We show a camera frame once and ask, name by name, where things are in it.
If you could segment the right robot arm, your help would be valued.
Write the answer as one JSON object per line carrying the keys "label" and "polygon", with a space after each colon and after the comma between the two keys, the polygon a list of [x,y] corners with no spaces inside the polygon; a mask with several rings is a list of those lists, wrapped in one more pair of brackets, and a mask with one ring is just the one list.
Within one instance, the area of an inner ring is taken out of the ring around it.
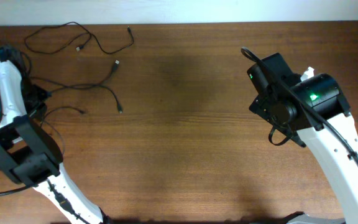
{"label": "right robot arm", "polygon": [[344,215],[324,219],[300,212],[286,223],[358,223],[358,133],[337,81],[311,67],[294,73],[279,53],[260,59],[246,47],[241,52],[254,62],[247,70],[257,90],[250,111],[271,124],[270,138],[275,131],[285,135],[279,145],[293,141],[309,148]]}

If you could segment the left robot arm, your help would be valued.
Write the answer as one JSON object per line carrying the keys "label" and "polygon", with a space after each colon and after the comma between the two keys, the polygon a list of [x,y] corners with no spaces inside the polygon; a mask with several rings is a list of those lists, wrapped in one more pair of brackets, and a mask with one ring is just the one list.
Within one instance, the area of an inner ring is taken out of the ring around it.
{"label": "left robot arm", "polygon": [[48,93],[30,80],[24,53],[0,47],[0,171],[18,188],[0,197],[34,189],[71,223],[111,223],[70,179],[63,153],[40,126]]}

